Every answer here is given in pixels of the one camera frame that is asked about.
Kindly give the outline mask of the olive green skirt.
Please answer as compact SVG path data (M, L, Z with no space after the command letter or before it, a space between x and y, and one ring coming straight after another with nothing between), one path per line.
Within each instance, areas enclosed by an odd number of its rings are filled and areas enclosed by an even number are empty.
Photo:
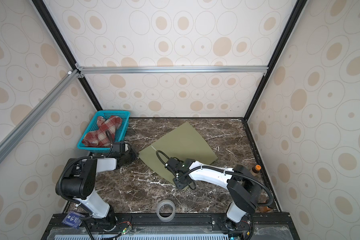
M203 164L211 164L218 159L205 139L188 122L167 133L156 142L139 152L139 158L155 173L173 184L174 175L157 158L156 151L163 151L169 157L181 161L194 159Z

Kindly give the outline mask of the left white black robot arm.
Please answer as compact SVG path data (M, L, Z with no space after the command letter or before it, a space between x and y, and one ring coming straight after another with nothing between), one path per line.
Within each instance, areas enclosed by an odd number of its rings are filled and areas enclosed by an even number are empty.
M71 158L56 183L56 193L64 200L78 205L102 225L114 226L117 218L113 207L96 192L96 175L120 169L138 159L139 154L132 148L109 156L87 156Z

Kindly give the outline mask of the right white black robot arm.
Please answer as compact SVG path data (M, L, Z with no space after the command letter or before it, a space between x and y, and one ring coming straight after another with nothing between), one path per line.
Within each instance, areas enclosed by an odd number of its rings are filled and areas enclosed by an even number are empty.
M192 159L183 162L177 158L170 158L164 165L174 175L173 182L179 190L196 181L228 190L232 203L228 207L224 224L230 231L236 229L245 215L255 213L257 207L268 207L274 203L270 189L254 179L250 171L242 165L218 168Z

